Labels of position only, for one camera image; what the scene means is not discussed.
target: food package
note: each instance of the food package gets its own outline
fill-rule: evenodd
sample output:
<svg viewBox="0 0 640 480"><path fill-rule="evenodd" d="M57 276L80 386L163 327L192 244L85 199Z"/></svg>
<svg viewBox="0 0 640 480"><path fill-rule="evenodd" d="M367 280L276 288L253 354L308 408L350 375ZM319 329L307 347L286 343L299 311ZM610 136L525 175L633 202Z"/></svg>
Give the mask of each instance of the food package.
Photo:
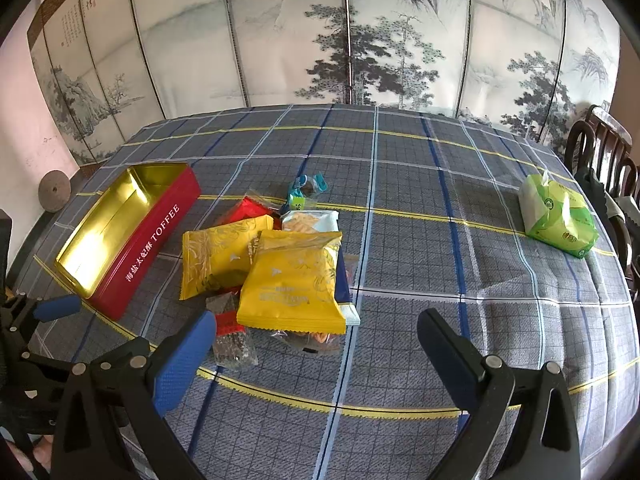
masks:
<svg viewBox="0 0 640 480"><path fill-rule="evenodd" d="M332 210L289 211L282 216L283 231L302 233L330 232L338 230L338 212ZM351 290L347 278L342 247L338 251L335 273L335 301L337 301L347 325L359 325L360 316L351 303Z"/></svg>
<svg viewBox="0 0 640 480"><path fill-rule="evenodd" d="M249 242L261 231L270 229L273 229L273 218L263 215L185 232L180 299L242 285L251 267Z"/></svg>
<svg viewBox="0 0 640 480"><path fill-rule="evenodd" d="M289 211L282 217L283 231L325 233L338 230L338 212L330 210Z"/></svg>
<svg viewBox="0 0 640 480"><path fill-rule="evenodd" d="M254 342L244 326L238 324L238 295L222 294L207 298L207 310L216 316L213 359L225 368L237 369L258 364Z"/></svg>
<svg viewBox="0 0 640 480"><path fill-rule="evenodd" d="M215 225L231 224L247 218L276 214L277 207L256 194L248 194L240 199L229 211L223 214Z"/></svg>
<svg viewBox="0 0 640 480"><path fill-rule="evenodd" d="M584 197L548 173L532 174L518 192L527 236L583 258L598 239Z"/></svg>
<svg viewBox="0 0 640 480"><path fill-rule="evenodd" d="M238 323L344 334L344 316L334 299L341 239L341 232L263 231L242 286Z"/></svg>
<svg viewBox="0 0 640 480"><path fill-rule="evenodd" d="M289 210L310 209L316 202L313 199L327 189L322 173L316 173L313 177L300 175L289 186L287 202L280 211L284 214Z"/></svg>

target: green tissue pack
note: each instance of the green tissue pack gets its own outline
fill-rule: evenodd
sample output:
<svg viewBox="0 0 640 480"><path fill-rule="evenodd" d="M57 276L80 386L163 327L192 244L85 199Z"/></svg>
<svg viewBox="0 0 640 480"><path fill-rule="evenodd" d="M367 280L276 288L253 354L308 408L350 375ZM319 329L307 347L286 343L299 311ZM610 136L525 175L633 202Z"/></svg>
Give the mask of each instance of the green tissue pack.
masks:
<svg viewBox="0 0 640 480"><path fill-rule="evenodd" d="M598 239L584 197L548 173L527 177L518 191L527 236L583 258Z"/></svg>

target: plaid tablecloth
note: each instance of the plaid tablecloth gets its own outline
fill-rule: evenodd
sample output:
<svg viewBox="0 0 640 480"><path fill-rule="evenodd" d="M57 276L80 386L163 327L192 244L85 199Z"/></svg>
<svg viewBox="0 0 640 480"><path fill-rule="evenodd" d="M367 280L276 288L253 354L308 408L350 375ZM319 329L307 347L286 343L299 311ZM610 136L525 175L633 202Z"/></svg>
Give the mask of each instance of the plaid tablecloth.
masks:
<svg viewBox="0 0 640 480"><path fill-rule="evenodd" d="M553 360L569 384L583 463L638 407L638 332L622 271L600 240L579 260L523 234L517 190L548 170L578 189L546 148L450 118L345 105L273 106L143 128L95 173L49 228L17 288L63 294L52 261L129 164L188 161L200 200L115 324L89 310L38 329L33 350L88 361L127 338L159 343L204 298L178 301L180 237L253 189L283 198L298 174L324 174L322 207L339 211L344 251L360 258L362 324L335 356L300 354L255 331L260 364L208 360L166 420L210 479L423 479L464 421L422 351L418 314L435 307L483 354L517 367ZM480 478L490 475L508 413ZM134 455L135 437L126 431Z"/></svg>

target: blue gripper pad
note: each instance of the blue gripper pad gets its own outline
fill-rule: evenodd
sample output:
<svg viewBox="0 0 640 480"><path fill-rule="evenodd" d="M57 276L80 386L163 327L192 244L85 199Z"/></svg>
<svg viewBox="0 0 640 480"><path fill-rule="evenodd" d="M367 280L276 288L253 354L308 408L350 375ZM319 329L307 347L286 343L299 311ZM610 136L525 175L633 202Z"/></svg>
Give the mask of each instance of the blue gripper pad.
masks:
<svg viewBox="0 0 640 480"><path fill-rule="evenodd" d="M33 317L38 321L47 322L61 317L75 314L80 310L82 300L75 294L67 294L51 300L39 301L33 310Z"/></svg>
<svg viewBox="0 0 640 480"><path fill-rule="evenodd" d="M177 334L166 338L152 355L153 403L160 416L178 406L216 339L216 318L205 310Z"/></svg>

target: yellow snack bag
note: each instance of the yellow snack bag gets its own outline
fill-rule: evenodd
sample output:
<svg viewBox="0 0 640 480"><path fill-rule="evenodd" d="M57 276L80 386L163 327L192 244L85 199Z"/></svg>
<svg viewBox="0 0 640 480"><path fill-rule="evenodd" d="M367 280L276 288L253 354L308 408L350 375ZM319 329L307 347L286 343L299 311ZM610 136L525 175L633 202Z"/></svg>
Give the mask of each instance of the yellow snack bag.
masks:
<svg viewBox="0 0 640 480"><path fill-rule="evenodd" d="M264 231L240 293L238 323L344 334L334 299L341 232Z"/></svg>
<svg viewBox="0 0 640 480"><path fill-rule="evenodd" d="M249 242L263 230L273 229L269 215L182 235L180 299L207 290L240 286L249 273Z"/></svg>

